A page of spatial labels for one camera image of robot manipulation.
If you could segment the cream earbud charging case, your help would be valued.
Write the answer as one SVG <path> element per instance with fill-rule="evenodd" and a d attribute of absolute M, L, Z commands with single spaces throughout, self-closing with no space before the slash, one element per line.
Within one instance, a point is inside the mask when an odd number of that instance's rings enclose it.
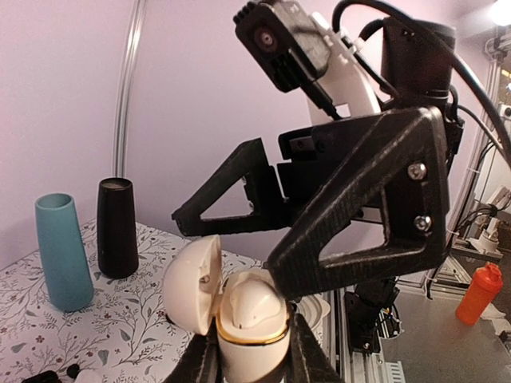
<path fill-rule="evenodd" d="M 275 375 L 289 348 L 287 303 L 268 270 L 247 269 L 223 279 L 222 266 L 218 235 L 186 245 L 164 273 L 164 310 L 195 335 L 216 326 L 227 381 L 261 382 Z"/>

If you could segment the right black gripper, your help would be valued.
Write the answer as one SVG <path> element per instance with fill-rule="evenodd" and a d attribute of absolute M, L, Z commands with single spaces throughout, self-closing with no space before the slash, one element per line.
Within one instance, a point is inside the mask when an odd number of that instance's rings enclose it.
<path fill-rule="evenodd" d="M 447 174 L 464 125 L 463 119 L 443 124 L 440 111 L 430 106 L 281 134 L 282 157 L 290 160 L 277 164 L 284 197 L 298 210 L 311 199 L 267 260 L 282 296 L 298 298 L 442 265 Z M 172 213 L 180 233 L 189 237 L 275 231 L 289 219 L 260 138 L 239 144 Z M 383 244 L 322 255 L 352 220 L 380 224 Z"/>

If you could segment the cream earbud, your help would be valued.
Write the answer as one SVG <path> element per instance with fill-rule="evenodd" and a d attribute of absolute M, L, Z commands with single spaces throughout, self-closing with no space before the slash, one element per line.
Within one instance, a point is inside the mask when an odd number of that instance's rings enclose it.
<path fill-rule="evenodd" d="M 235 284 L 229 302 L 232 324 L 240 330 L 254 328 L 283 313 L 283 303 L 272 284 L 253 275 Z"/>

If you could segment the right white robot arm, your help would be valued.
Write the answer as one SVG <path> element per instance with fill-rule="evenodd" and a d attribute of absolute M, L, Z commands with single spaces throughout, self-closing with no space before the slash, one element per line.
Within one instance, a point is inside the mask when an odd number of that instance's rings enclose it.
<path fill-rule="evenodd" d="M 172 213 L 187 236 L 286 229 L 267 258 L 288 299 L 429 270 L 442 263 L 454 145 L 452 69 L 436 45 L 384 18 L 378 112 L 285 132 L 283 162 L 243 142 Z"/>

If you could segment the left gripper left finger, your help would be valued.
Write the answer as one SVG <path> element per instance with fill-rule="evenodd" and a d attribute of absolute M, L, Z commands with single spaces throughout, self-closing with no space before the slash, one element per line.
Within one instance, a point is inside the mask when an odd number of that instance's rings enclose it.
<path fill-rule="evenodd" d="M 165 378 L 168 383 L 216 383 L 220 381 L 220 348 L 214 333 L 195 335 L 174 370 Z"/>

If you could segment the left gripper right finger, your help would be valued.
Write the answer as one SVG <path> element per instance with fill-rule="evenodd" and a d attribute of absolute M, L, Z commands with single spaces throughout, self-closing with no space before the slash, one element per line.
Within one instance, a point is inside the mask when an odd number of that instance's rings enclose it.
<path fill-rule="evenodd" d="M 285 365 L 286 382 L 343 382 L 331 366 L 302 314 L 290 321 L 291 337 Z"/>

